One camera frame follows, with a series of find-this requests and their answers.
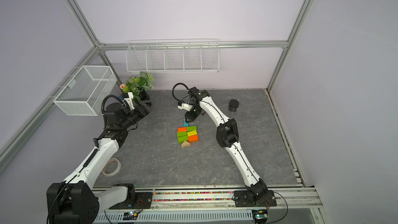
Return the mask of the green block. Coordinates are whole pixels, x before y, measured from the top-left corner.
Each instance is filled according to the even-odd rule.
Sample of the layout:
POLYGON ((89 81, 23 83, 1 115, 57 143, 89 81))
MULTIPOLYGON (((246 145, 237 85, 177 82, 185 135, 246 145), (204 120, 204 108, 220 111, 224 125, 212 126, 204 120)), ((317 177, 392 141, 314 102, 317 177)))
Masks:
POLYGON ((187 131, 177 132, 178 137, 187 136, 187 131))
POLYGON ((194 126, 188 126, 188 127, 187 127, 187 131, 188 131, 188 132, 194 131, 194 130, 197 130, 197 126, 194 125, 194 126))
POLYGON ((182 143, 188 142, 188 141, 189 141, 189 137, 187 135, 178 137, 179 144, 182 144, 182 143))

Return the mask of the orange block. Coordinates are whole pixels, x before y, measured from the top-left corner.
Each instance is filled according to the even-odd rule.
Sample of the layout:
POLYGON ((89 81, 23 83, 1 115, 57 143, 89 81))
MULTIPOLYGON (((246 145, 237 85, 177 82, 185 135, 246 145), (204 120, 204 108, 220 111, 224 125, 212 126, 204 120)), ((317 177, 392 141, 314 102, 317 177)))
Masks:
POLYGON ((187 127, 182 127, 182 128, 178 128, 177 132, 186 132, 187 131, 187 127))
POLYGON ((188 142, 189 143, 197 142, 198 140, 199 140, 199 136, 198 135, 188 136, 188 142))

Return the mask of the yellow block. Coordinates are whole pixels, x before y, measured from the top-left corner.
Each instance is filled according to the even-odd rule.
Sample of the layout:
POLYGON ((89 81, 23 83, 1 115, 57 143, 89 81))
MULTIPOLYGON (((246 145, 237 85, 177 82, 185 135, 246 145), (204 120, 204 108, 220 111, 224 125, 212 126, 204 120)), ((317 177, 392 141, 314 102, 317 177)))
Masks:
POLYGON ((198 133, 197 133, 197 130, 193 130, 193 131, 189 131, 189 132, 187 132, 187 135, 188 136, 195 136, 195 135, 197 135, 198 133))

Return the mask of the tan wooden triangle block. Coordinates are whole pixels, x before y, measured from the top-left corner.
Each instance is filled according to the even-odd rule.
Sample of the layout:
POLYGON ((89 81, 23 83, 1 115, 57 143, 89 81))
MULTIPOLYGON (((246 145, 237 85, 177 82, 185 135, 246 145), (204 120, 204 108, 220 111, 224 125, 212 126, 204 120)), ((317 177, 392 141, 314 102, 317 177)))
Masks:
POLYGON ((182 148, 186 148, 186 147, 189 147, 189 146, 191 146, 191 143, 189 143, 188 141, 184 141, 184 142, 181 144, 181 147, 182 147, 182 148))

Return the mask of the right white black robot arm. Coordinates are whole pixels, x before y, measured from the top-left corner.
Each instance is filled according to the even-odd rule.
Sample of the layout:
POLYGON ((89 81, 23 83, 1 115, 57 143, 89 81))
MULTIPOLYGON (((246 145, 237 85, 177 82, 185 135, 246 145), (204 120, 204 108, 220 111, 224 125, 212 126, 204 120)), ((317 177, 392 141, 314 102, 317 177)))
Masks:
POLYGON ((215 104, 206 90, 200 91, 196 87, 187 89, 189 102, 179 100, 178 108, 186 110, 185 121, 193 122, 199 114, 205 112, 216 125, 216 140, 220 147, 224 148, 235 162, 248 192, 248 201, 254 205, 273 205, 273 193, 268 189, 264 180, 252 167, 239 142, 237 122, 229 118, 215 104))

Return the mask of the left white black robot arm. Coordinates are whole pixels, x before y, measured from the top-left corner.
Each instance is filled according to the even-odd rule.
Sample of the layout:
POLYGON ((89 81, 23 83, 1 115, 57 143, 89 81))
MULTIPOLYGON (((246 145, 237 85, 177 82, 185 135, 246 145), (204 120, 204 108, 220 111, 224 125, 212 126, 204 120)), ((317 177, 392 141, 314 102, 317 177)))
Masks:
POLYGON ((66 179, 47 189, 48 224, 91 224, 98 213, 119 203, 138 204, 133 184, 117 184, 100 193, 95 193, 93 188, 129 132, 150 113, 151 105, 150 101, 129 104, 118 99, 108 106, 101 106, 104 129, 93 140, 94 148, 66 179))

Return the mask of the green potted plant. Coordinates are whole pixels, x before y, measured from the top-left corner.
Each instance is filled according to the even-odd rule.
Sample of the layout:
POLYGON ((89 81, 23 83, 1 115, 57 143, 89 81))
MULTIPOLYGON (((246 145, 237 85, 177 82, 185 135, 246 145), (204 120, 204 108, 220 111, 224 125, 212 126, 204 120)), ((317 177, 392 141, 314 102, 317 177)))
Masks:
POLYGON ((124 84, 120 85, 120 89, 124 93, 132 93, 136 101, 150 100, 147 93, 153 88, 154 77, 148 72, 140 72, 139 76, 131 76, 124 84))

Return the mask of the black cylinder container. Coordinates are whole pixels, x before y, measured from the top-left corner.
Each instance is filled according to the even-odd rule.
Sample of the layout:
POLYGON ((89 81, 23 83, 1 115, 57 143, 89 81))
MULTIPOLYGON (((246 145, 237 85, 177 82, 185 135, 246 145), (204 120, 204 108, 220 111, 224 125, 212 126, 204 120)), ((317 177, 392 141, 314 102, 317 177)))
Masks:
POLYGON ((239 101, 236 99, 232 99, 229 101, 228 109, 230 112, 236 112, 239 107, 239 101))

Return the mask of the white mesh side basket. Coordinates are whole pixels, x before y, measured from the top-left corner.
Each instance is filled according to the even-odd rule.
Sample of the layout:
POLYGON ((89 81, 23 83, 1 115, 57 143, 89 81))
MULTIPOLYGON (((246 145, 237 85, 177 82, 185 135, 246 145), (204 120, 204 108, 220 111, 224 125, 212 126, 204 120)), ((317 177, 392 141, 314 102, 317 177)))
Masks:
POLYGON ((103 99, 116 82, 111 67, 85 65, 71 77, 53 103, 67 116, 97 116, 103 99))

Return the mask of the tape roll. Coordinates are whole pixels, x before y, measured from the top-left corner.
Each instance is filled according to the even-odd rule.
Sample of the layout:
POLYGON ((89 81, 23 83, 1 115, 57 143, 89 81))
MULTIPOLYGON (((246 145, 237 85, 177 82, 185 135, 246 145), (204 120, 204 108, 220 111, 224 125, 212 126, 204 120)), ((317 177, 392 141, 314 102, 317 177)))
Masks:
POLYGON ((121 162, 116 158, 111 158, 107 161, 102 169, 102 174, 107 177, 117 175, 121 170, 121 162))

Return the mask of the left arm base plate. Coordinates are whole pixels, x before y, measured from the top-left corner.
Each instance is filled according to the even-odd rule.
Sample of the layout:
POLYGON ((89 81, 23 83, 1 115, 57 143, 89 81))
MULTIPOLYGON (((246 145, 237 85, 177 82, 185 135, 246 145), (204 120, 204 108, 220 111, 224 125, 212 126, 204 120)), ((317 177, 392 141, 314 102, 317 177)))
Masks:
POLYGON ((109 209, 150 209, 152 204, 152 192, 136 192, 134 200, 126 199, 109 209))

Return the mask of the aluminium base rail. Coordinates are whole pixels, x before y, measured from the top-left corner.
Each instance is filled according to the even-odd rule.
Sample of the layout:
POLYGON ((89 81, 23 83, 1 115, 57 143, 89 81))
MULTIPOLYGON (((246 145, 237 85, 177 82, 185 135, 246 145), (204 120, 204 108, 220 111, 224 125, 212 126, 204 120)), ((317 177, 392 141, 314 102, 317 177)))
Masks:
MULTIPOLYGON (((323 208, 320 197, 314 188, 272 188, 277 206, 275 207, 236 207, 232 200, 234 191, 244 190, 242 188, 203 188, 189 189, 136 189, 135 192, 152 192, 152 204, 150 210, 165 211, 169 209, 270 209, 270 208, 323 208)), ((100 200, 100 211, 108 210, 110 207, 122 200, 113 200, 105 203, 100 200)))

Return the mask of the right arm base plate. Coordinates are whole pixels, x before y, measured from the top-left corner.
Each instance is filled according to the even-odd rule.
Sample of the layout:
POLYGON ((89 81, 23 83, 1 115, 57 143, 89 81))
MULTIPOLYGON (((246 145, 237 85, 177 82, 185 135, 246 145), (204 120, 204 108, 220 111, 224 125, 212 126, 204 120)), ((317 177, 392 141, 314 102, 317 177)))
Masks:
POLYGON ((275 207, 277 206, 276 198, 272 190, 266 193, 254 194, 248 190, 234 191, 232 200, 236 207, 275 207))

